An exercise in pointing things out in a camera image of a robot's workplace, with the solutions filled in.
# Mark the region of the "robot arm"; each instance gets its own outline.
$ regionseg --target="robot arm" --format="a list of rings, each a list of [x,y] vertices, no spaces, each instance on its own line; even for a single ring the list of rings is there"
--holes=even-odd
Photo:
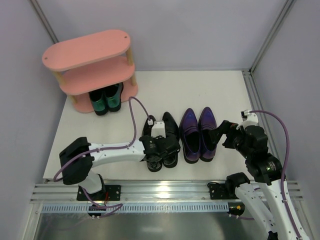
[[[244,173],[236,173],[227,177],[226,188],[231,195],[236,195],[248,208],[268,240],[309,240],[304,231],[288,194],[287,181],[284,181],[288,213],[281,194],[282,165],[280,161],[268,153],[268,137],[258,125],[256,114],[250,111],[241,113],[243,122],[240,124],[224,120],[209,135],[214,144],[218,144],[223,134],[225,148],[236,149],[244,158],[249,173],[261,188],[270,211],[253,190],[249,179]],[[298,238],[293,221],[301,238]]]
[[[80,137],[59,154],[60,164],[63,167],[75,156],[81,153],[87,154],[82,155],[62,171],[62,180],[65,185],[78,184],[83,187],[90,197],[97,193],[103,196],[105,189],[102,177],[94,173],[92,168],[122,161],[146,161],[151,167],[156,167],[163,158],[179,151],[180,145],[176,137],[166,137],[163,121],[154,123],[151,135],[142,136],[132,144],[90,143],[86,137]]]

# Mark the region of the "black mounting bracket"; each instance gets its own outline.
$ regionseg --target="black mounting bracket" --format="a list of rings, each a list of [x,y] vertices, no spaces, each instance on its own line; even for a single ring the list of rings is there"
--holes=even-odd
[[[225,183],[209,182],[207,186],[209,188],[211,200],[238,199],[229,194]]]
[[[104,183],[101,175],[99,175],[102,189],[96,193],[89,194],[89,197],[93,201],[120,201],[121,199],[121,185],[107,185]],[[77,201],[88,201],[83,188],[78,187],[78,192],[76,195]]]

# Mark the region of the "shoe rack shelf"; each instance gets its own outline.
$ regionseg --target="shoe rack shelf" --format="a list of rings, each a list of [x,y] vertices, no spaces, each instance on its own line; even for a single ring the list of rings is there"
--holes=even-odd
[[[130,36],[112,29],[58,42],[42,56],[74,108],[90,113],[89,92],[123,82],[121,101],[138,92]]]

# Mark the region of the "white wall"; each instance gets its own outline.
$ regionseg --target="white wall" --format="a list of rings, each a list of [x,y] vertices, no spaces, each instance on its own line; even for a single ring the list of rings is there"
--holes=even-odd
[[[266,110],[279,115],[290,135],[287,175],[301,183],[320,226],[320,1],[295,3],[254,77]],[[285,138],[272,121],[284,156]]]
[[[251,67],[285,0],[38,0],[60,41],[119,28],[138,70]]]
[[[42,65],[51,41],[27,0],[1,2],[0,33],[0,238],[16,240],[65,97]]]

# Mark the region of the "shoe sole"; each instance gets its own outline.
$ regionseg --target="shoe sole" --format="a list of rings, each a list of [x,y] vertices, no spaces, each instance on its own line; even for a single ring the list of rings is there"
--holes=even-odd
[[[120,93],[120,103],[119,103],[119,105],[118,106],[116,106],[116,107],[109,107],[109,111],[110,112],[118,112],[120,109],[121,109],[121,95],[122,95],[122,92],[124,91],[124,88],[125,88],[125,86],[123,85],[122,86],[122,90],[121,90],[121,93]]]
[[[204,158],[204,157],[200,157],[200,159],[201,159],[202,161],[208,163],[208,162],[211,162],[212,159],[214,159],[214,158]]]
[[[162,169],[162,163],[160,163],[160,167],[157,168],[157,169],[149,168],[148,166],[147,166],[147,168],[149,169],[150,172],[156,173],[156,172],[159,172]]]
[[[107,114],[108,109],[106,108],[104,111],[94,111],[94,112],[98,116],[103,116],[103,115]]]
[[[163,166],[165,166],[167,169],[172,169],[174,168],[175,166],[177,166],[178,164],[178,156],[176,156],[175,160],[173,163],[171,164],[165,164],[164,162],[162,162]]]
[[[199,159],[197,160],[194,160],[194,161],[191,161],[189,159],[187,159],[186,155],[185,155],[185,151],[183,151],[183,157],[184,157],[184,160],[188,163],[188,164],[195,164],[199,161]]]

